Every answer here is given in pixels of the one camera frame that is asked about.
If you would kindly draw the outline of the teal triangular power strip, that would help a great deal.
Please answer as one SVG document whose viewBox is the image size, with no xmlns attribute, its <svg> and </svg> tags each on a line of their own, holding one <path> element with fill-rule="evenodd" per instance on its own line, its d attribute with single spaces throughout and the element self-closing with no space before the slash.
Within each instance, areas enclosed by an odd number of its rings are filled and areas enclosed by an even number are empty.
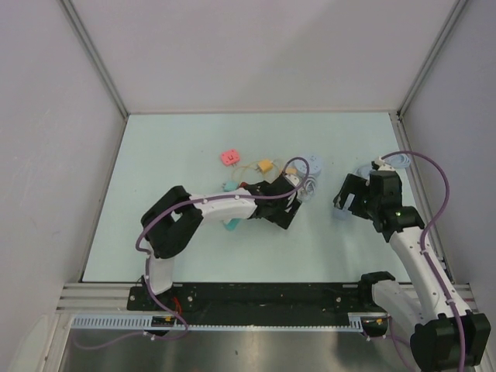
<svg viewBox="0 0 496 372">
<path fill-rule="evenodd" d="M 227 231 L 232 232 L 239 225 L 240 221 L 241 221 L 241 219 L 230 219 L 230 220 L 223 221 L 222 223 L 223 223 L 223 225 Z"/>
</svg>

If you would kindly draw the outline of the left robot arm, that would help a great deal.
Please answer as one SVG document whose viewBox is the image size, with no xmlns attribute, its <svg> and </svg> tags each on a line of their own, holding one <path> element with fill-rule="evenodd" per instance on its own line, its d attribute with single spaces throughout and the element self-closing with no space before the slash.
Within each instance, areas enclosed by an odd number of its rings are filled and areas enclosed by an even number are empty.
<svg viewBox="0 0 496 372">
<path fill-rule="evenodd" d="M 170 189 L 141 218 L 135 249 L 146 254 L 144 300 L 161 310 L 170 304 L 174 258 L 197 229 L 208 222 L 266 219 L 287 229 L 301 206 L 298 191 L 304 180 L 280 174 L 274 181 L 246 184 L 234 191 L 192 195 L 182 186 Z"/>
</svg>

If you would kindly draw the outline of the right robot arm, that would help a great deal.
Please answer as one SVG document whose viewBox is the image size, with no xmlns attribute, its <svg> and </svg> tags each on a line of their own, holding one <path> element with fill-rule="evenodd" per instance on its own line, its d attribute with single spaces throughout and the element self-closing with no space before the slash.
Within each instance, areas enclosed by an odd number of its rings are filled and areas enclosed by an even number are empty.
<svg viewBox="0 0 496 372">
<path fill-rule="evenodd" d="M 368 178 L 348 174 L 333 199 L 338 209 L 370 220 L 403 264 L 417 294 L 411 299 L 383 271 L 362 276 L 357 292 L 367 311 L 385 310 L 409 337 L 412 356 L 422 371 L 475 367 L 491 333 L 487 316 L 475 313 L 447 277 L 417 209 L 402 201 L 402 182 L 392 170 L 374 170 Z"/>
</svg>

